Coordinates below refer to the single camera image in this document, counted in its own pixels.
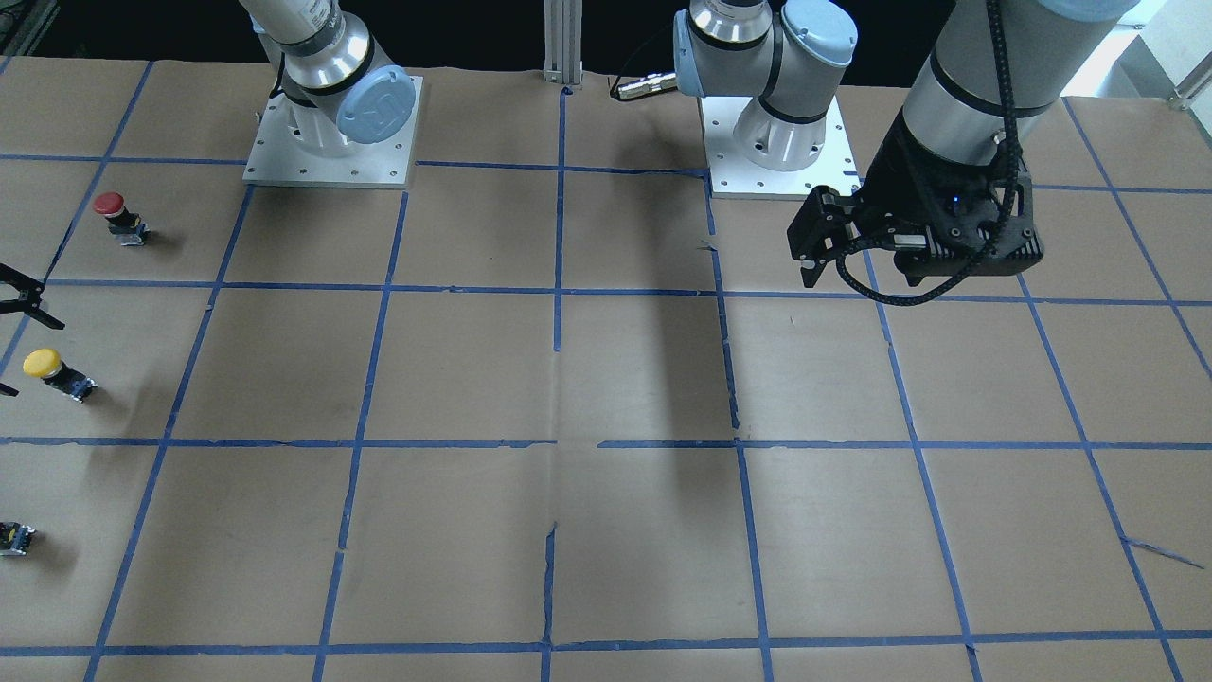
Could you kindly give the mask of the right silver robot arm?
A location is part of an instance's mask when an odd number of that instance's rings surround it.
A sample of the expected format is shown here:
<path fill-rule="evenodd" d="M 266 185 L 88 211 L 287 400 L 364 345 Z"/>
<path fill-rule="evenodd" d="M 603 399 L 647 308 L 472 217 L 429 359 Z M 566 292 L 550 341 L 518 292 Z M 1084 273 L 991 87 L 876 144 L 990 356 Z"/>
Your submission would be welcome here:
<path fill-rule="evenodd" d="M 337 1 L 242 1 L 270 69 L 245 160 L 211 144 L 238 128 L 217 118 L 218 84 L 187 81 L 152 97 L 135 114 L 135 147 L 118 164 L 153 171 L 238 171 L 248 187 L 318 190 L 406 190 L 413 165 L 421 78 L 377 42 L 364 19 Z"/>

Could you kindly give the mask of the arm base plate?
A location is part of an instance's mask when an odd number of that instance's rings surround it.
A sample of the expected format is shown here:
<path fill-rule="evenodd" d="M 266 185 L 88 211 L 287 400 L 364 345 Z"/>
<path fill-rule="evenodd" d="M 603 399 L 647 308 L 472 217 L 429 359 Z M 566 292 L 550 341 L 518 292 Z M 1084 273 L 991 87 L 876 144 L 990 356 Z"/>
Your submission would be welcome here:
<path fill-rule="evenodd" d="M 715 197 L 804 200 L 814 187 L 848 197 L 861 189 L 837 99 L 810 124 L 774 119 L 753 97 L 704 97 L 701 114 Z"/>
<path fill-rule="evenodd" d="M 351 142 L 315 108 L 286 94 L 268 101 L 242 172 L 252 187 L 406 190 L 413 168 L 424 78 L 412 75 L 417 101 L 404 128 L 373 144 Z"/>

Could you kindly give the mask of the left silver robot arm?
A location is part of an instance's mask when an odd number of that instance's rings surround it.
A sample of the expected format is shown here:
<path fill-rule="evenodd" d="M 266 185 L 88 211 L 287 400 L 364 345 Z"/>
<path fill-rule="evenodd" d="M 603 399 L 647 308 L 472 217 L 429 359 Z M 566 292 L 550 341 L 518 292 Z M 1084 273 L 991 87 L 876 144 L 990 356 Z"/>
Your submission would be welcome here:
<path fill-rule="evenodd" d="M 956 1 L 858 187 L 814 182 L 785 237 L 812 290 L 827 267 L 861 296 L 915 306 L 970 277 L 1044 259 L 1027 134 L 1133 1 Z M 863 53 L 831 1 L 692 1 L 671 18 L 671 70 L 614 79 L 619 102 L 675 90 L 739 97 L 733 128 L 758 167 L 808 168 Z"/>

